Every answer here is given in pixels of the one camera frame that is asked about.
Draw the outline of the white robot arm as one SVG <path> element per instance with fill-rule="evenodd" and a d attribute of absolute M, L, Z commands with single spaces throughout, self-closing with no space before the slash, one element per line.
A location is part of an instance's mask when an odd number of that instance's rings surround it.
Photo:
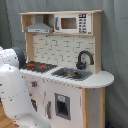
<path fill-rule="evenodd" d="M 51 128 L 49 120 L 32 106 L 20 69 L 26 58 L 19 48 L 0 47 L 0 99 L 5 114 L 18 128 Z"/>

